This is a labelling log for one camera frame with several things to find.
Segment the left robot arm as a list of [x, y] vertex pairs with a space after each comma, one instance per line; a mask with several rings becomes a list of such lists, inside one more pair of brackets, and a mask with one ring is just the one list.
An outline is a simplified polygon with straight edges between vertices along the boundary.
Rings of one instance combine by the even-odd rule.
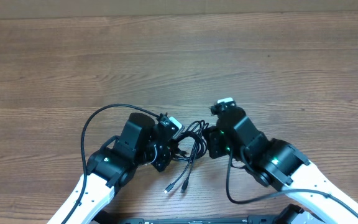
[[90, 155], [85, 173], [49, 222], [90, 223], [132, 180], [139, 166], [152, 164], [159, 172], [166, 168], [174, 140], [183, 128], [174, 117], [164, 114], [153, 119], [131, 113], [122, 133]]

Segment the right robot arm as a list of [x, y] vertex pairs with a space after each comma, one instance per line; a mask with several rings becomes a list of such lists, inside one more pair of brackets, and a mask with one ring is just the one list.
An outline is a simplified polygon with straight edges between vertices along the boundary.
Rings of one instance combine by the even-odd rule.
[[211, 107], [218, 117], [215, 126], [203, 131], [209, 156], [229, 156], [264, 187], [302, 204], [325, 223], [358, 223], [358, 203], [337, 188], [316, 164], [294, 145], [268, 139], [246, 112], [231, 98]]

